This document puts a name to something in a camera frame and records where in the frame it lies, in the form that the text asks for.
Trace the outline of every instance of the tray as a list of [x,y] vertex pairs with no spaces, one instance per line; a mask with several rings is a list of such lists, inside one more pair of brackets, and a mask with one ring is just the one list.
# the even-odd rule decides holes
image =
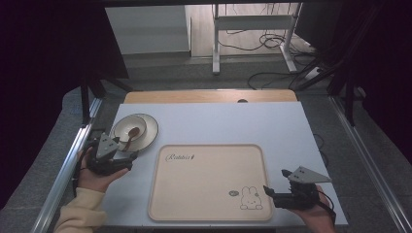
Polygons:
[[154,220],[269,220],[273,203],[257,145],[160,149],[149,204]]

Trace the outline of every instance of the rabbit illustration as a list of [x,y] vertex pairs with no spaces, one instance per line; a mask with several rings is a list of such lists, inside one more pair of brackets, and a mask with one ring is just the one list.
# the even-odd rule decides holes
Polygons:
[[258,191],[255,187],[243,187],[242,188],[242,210],[261,210],[261,200],[258,196]]

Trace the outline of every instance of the metal rail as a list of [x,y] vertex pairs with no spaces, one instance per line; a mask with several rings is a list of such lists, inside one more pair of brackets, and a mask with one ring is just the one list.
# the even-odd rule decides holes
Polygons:
[[69,152],[67,153],[66,159],[61,166],[60,172],[57,175],[57,178],[54,181],[51,191],[45,201],[45,204],[42,207],[37,219],[33,225],[33,228],[30,232],[32,233],[41,233],[46,232],[51,224],[52,217],[60,203],[61,197],[66,190],[67,184],[70,182],[73,170],[76,166],[77,161],[77,152],[84,145],[87,136],[91,130],[91,126],[94,123],[97,112],[102,103],[101,99],[95,98],[90,106],[90,122],[86,125],[85,128],[81,128],[76,136],[75,141],[72,144]]
[[357,153],[360,156],[360,160],[362,161],[367,173],[369,174],[369,177],[372,179],[376,189],[382,197],[394,223],[397,226],[397,229],[402,233],[412,233],[412,226],[409,219],[407,218],[405,211],[397,200],[394,192],[389,187],[384,176],[380,172],[378,166],[373,160],[373,155],[367,149],[356,127],[353,127],[347,120],[347,118],[345,118],[344,107],[342,106],[340,100],[335,96],[329,97],[329,99],[334,110],[339,116],[339,119],[341,120],[349,138],[351,139],[352,144],[357,150]]

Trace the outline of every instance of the plate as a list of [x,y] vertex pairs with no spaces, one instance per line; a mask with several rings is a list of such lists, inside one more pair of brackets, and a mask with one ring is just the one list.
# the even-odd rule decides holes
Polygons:
[[131,138],[131,141],[138,139],[139,137],[145,136],[146,131],[146,121],[136,115],[126,116],[125,118],[121,119],[113,129],[114,137],[119,137],[121,142],[127,143],[129,136],[128,132],[132,129],[138,127],[140,132]]
[[[155,137],[157,136],[157,132],[158,132],[157,121],[152,116],[149,116],[146,114],[135,114],[135,115],[127,116],[127,117],[140,117],[146,122],[146,136],[141,140],[139,139],[139,140],[132,141],[127,152],[135,152],[137,150],[145,149],[155,140]],[[117,124],[115,124],[115,126],[112,128],[112,131],[110,132],[111,138],[116,137],[115,128]],[[126,142],[119,141],[119,150],[123,150],[125,146],[126,146]]]

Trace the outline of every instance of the white table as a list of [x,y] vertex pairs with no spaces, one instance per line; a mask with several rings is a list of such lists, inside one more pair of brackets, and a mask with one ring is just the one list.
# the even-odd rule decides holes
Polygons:
[[[328,176],[313,134],[299,102],[122,104],[114,123],[131,114],[148,114],[158,122],[155,141],[134,162],[133,169],[111,184],[102,204],[107,225],[150,228],[283,227],[304,223],[283,209],[265,222],[154,221],[148,215],[156,157],[164,145],[256,144],[264,154],[270,187],[289,193],[282,169],[298,166]],[[336,224],[348,224],[331,183],[322,188],[335,205]]]

